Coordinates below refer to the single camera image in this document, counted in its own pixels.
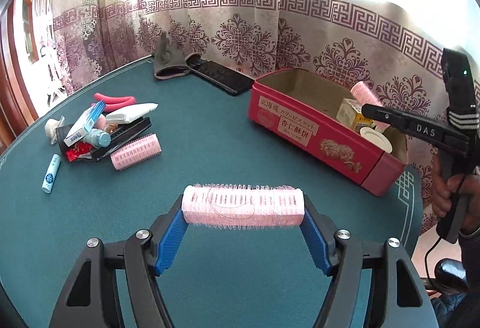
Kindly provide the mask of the black hair dryer nozzle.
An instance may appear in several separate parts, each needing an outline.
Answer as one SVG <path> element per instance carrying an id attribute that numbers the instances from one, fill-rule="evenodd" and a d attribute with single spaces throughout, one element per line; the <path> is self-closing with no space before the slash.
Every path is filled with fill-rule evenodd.
<path id="1" fill-rule="evenodd" d="M 67 124 L 67 125 L 56 128 L 58 148 L 61 151 L 61 153 L 65 153 L 69 149 L 69 146 L 66 145 L 64 140 L 68 137 L 68 132 L 70 132 L 72 127 L 73 127 L 72 124 Z"/>

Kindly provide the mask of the small pink hair roller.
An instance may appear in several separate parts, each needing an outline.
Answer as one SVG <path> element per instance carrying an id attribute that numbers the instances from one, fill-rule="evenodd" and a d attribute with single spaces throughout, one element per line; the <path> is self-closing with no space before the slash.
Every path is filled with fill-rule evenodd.
<path id="1" fill-rule="evenodd" d="M 369 89 L 367 84 L 363 81 L 357 82 L 351 89 L 351 93 L 354 98 L 360 103 L 361 106 L 365 104 L 373 104 L 379 107 L 383 107 L 383 104 L 376 95 Z M 376 131 L 383 133 L 389 127 L 388 124 L 384 122 L 379 122 L 377 120 L 373 121 L 373 128 Z"/>

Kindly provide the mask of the black folding comb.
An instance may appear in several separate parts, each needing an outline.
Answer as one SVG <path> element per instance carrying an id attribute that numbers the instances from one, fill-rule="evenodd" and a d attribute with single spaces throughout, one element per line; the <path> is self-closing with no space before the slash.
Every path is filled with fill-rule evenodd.
<path id="1" fill-rule="evenodd" d="M 150 127 L 151 119 L 149 117 L 138 118 L 131 123 L 121 125 L 111 134 L 111 142 L 106 148 L 95 148 L 90 152 L 92 160 L 99 162 L 105 157 L 112 155 L 112 153 L 122 148 L 127 143 L 137 139 Z"/>

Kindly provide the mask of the patterned curtain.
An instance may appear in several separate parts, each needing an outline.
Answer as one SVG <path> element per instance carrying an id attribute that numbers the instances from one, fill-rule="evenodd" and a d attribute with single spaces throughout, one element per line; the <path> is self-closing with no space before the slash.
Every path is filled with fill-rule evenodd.
<path id="1" fill-rule="evenodd" d="M 445 115 L 445 48 L 479 73 L 475 0 L 32 0 L 32 11 L 70 93 L 153 53 L 162 33 L 251 77 L 303 68 L 362 81 L 386 106 L 431 118 Z"/>

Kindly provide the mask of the black phone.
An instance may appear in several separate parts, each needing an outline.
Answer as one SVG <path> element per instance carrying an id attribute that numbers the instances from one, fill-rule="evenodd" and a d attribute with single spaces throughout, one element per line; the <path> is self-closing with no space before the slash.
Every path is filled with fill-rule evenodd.
<path id="1" fill-rule="evenodd" d="M 188 63 L 192 74 L 222 89 L 229 95 L 240 95 L 252 89 L 254 80 L 238 71 L 212 61 L 198 59 Z"/>

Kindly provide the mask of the grey glove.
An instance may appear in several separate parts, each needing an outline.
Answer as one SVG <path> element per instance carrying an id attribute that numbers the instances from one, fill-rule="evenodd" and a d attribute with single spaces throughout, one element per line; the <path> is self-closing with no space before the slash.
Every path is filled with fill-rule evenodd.
<path id="1" fill-rule="evenodd" d="M 154 78 L 168 80 L 186 76 L 191 72 L 193 62 L 200 57 L 199 53 L 185 55 L 178 42 L 171 41 L 168 33 L 162 31 L 154 51 Z"/>

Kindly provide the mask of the blue white lip balm tube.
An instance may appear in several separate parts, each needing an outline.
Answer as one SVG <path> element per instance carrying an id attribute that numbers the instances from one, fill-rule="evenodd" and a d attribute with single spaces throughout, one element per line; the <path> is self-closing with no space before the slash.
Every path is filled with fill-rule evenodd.
<path id="1" fill-rule="evenodd" d="M 54 154 L 50 160 L 49 166 L 46 170 L 46 175 L 43 179 L 41 190 L 44 193 L 50 194 L 56 179 L 56 175 L 61 164 L 61 157 L 59 154 Z"/>

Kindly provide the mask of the red cookie tin box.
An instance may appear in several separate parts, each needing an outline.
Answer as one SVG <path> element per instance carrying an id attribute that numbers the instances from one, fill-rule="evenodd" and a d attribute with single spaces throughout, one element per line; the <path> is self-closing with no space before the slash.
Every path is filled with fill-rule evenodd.
<path id="1" fill-rule="evenodd" d="M 388 153 L 337 119 L 352 93 L 308 70 L 277 70 L 253 83 L 248 117 L 351 179 L 383 196 L 408 165 L 404 134 L 390 127 Z"/>

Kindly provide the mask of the blue white medicine box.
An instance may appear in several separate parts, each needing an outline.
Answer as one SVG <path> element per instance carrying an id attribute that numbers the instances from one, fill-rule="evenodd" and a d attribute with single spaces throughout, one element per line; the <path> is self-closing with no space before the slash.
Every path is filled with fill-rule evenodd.
<path id="1" fill-rule="evenodd" d="M 105 108 L 105 102 L 99 101 L 86 109 L 67 133 L 64 143 L 70 148 L 89 134 Z"/>

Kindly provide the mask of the pink foam curler rod far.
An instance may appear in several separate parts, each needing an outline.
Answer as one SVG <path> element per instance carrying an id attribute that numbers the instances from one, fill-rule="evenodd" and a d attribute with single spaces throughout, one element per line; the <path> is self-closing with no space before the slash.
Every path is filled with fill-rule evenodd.
<path id="1" fill-rule="evenodd" d="M 103 101 L 105 103 L 105 109 L 103 110 L 103 112 L 105 113 L 111 113 L 118 109 L 122 109 L 123 107 L 134 105 L 136 103 L 135 98 L 131 95 L 108 96 L 103 95 L 99 92 L 94 93 L 94 100 L 96 102 Z"/>

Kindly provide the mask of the light blue cosmetic tube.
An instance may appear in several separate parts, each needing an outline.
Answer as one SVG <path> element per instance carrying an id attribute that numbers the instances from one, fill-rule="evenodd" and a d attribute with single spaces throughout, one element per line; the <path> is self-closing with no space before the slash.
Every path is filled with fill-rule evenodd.
<path id="1" fill-rule="evenodd" d="M 127 125 L 156 110 L 157 107 L 158 104 L 156 103 L 132 104 L 112 111 L 106 116 L 101 113 L 92 130 L 86 134 L 82 141 L 94 148 L 106 148 L 112 142 L 112 131 L 107 129 L 108 126 Z"/>

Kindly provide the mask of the white green paper box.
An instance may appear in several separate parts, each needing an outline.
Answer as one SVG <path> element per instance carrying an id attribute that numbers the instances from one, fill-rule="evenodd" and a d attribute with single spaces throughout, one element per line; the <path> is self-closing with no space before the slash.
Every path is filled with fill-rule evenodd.
<path id="1" fill-rule="evenodd" d="M 361 104 L 355 99 L 343 99 L 336 115 L 337 121 L 350 130 L 359 133 L 363 127 L 371 127 L 373 121 L 361 112 Z"/>

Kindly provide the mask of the red snack packet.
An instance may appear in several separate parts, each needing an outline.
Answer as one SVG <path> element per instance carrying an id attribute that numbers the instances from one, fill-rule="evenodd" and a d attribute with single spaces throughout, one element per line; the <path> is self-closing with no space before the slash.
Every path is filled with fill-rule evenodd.
<path id="1" fill-rule="evenodd" d="M 69 148 L 65 154 L 69 162 L 81 160 L 91 161 L 92 148 L 93 146 L 91 144 L 79 141 Z"/>

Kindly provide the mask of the white tape roll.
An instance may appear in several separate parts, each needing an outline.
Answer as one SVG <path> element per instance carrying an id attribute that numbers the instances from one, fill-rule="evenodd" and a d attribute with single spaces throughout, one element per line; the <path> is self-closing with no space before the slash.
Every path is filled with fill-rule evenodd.
<path id="1" fill-rule="evenodd" d="M 56 120 L 54 118 L 50 118 L 47 120 L 46 125 L 45 125 L 45 134 L 46 137 L 49 138 L 50 144 L 54 145 L 57 143 L 58 138 L 57 138 L 57 133 L 56 130 L 64 125 L 65 118 L 64 116 L 61 116 L 59 120 Z"/>

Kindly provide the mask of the white plastic jar lid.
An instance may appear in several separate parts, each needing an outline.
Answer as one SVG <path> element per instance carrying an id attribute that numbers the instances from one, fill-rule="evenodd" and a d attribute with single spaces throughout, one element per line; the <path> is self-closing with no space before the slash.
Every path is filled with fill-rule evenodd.
<path id="1" fill-rule="evenodd" d="M 382 149 L 384 152 L 392 153 L 392 144 L 383 133 L 376 131 L 371 127 L 365 126 L 360 129 L 360 136 L 378 148 Z"/>

